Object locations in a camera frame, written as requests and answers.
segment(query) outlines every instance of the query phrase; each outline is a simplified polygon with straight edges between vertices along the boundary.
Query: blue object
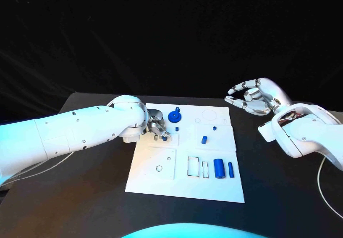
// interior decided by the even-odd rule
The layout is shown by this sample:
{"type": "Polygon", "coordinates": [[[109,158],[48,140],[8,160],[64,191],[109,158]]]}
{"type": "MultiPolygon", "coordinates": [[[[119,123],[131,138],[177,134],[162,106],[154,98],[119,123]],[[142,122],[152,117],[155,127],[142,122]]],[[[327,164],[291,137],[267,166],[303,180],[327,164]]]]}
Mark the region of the blue object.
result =
{"type": "Polygon", "coordinates": [[[230,178],[233,178],[234,177],[234,173],[233,173],[231,162],[227,163],[227,166],[229,166],[230,178]]]}
{"type": "Polygon", "coordinates": [[[205,144],[205,140],[207,140],[207,136],[204,135],[204,136],[201,137],[201,144],[203,144],[203,145],[205,144]]]}
{"type": "Polygon", "coordinates": [[[159,237],[177,237],[177,238],[265,238],[257,234],[244,232],[242,230],[220,227],[207,224],[195,223],[174,223],[164,224],[155,227],[148,227],[128,235],[123,238],[159,238],[159,237]]]}
{"type": "Polygon", "coordinates": [[[214,159],[213,160],[213,165],[214,165],[214,175],[217,179],[224,178],[224,170],[223,170],[223,160],[221,159],[214,159]]]}
{"type": "Polygon", "coordinates": [[[175,108],[172,112],[168,113],[168,121],[177,123],[181,119],[180,107],[175,108]]]}

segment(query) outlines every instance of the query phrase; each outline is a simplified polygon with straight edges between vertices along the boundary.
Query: black backdrop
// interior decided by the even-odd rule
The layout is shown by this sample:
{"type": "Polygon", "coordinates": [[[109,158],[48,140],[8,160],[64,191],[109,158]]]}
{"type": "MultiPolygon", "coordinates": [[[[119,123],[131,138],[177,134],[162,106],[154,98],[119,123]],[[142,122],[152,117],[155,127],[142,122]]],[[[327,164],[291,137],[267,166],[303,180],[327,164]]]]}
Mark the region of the black backdrop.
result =
{"type": "Polygon", "coordinates": [[[270,78],[341,110],[341,9],[288,0],[0,1],[1,121],[71,92],[223,98],[270,78]]]}

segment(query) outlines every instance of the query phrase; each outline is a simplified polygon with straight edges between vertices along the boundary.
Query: black table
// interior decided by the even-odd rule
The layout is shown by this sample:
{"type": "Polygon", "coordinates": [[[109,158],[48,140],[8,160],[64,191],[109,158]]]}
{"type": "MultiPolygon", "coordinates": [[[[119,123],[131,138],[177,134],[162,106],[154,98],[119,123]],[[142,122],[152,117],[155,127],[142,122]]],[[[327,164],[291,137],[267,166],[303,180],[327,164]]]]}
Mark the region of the black table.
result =
{"type": "MultiPolygon", "coordinates": [[[[116,95],[73,93],[60,112],[105,105],[116,95]]],[[[139,96],[144,103],[229,107],[244,204],[125,193],[135,143],[120,138],[77,151],[46,173],[15,182],[0,206],[1,237],[119,237],[168,223],[204,223],[267,237],[343,237],[343,220],[316,190],[321,155],[298,159],[257,133],[257,117],[223,99],[139,96]]],[[[51,166],[64,156],[53,158],[51,166]]],[[[343,172],[328,161],[322,193],[343,214],[343,172]]]]}

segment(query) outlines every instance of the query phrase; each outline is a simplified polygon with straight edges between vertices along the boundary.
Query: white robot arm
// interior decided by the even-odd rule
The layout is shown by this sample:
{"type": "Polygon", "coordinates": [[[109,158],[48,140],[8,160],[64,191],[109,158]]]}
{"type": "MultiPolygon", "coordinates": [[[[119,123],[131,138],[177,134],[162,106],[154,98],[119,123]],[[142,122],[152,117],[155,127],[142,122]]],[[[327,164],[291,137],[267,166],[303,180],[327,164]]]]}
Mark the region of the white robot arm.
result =
{"type": "Polygon", "coordinates": [[[311,152],[321,153],[343,170],[343,125],[338,120],[341,113],[334,116],[316,105],[293,104],[278,85],[266,78],[237,84],[229,91],[249,88],[244,101],[224,97],[224,101],[254,115],[272,111],[270,121],[259,126],[257,131],[266,142],[276,140],[283,152],[298,158],[311,152]]]}
{"type": "Polygon", "coordinates": [[[161,112],[136,97],[122,95],[110,104],[0,126],[0,185],[27,166],[118,136],[123,142],[138,141],[145,132],[169,136],[161,112]]]}

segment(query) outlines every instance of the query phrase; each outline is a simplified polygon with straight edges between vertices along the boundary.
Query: black curtain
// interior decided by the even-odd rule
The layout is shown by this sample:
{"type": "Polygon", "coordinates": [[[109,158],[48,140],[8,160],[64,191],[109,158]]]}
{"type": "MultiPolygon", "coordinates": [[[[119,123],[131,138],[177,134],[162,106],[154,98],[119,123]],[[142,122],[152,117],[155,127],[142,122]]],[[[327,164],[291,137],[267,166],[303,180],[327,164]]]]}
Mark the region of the black curtain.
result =
{"type": "Polygon", "coordinates": [[[341,111],[341,9],[288,0],[0,1],[1,121],[73,92],[223,98],[267,77],[341,111]]]}

